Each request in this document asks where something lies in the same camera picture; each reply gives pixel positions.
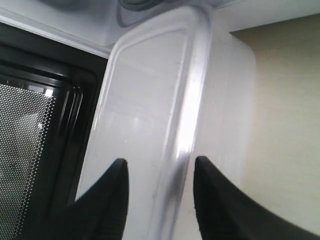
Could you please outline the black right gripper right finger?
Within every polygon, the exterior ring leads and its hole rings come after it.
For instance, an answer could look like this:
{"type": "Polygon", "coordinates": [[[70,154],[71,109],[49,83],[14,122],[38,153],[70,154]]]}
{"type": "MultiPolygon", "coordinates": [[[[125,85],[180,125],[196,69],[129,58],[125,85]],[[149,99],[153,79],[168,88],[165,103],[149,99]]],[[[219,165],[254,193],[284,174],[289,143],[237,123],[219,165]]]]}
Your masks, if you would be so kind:
{"type": "Polygon", "coordinates": [[[318,240],[248,197],[206,157],[194,163],[194,208],[203,240],[318,240]]]}

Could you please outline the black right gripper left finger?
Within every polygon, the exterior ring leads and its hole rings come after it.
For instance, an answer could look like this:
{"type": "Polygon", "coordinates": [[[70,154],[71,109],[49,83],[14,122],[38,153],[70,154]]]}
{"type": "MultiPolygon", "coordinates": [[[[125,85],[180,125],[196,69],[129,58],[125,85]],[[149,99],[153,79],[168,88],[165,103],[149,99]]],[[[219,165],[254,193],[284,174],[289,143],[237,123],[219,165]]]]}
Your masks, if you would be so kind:
{"type": "Polygon", "coordinates": [[[43,227],[44,240],[121,240],[129,207],[129,170],[123,158],[78,200],[43,227]]]}

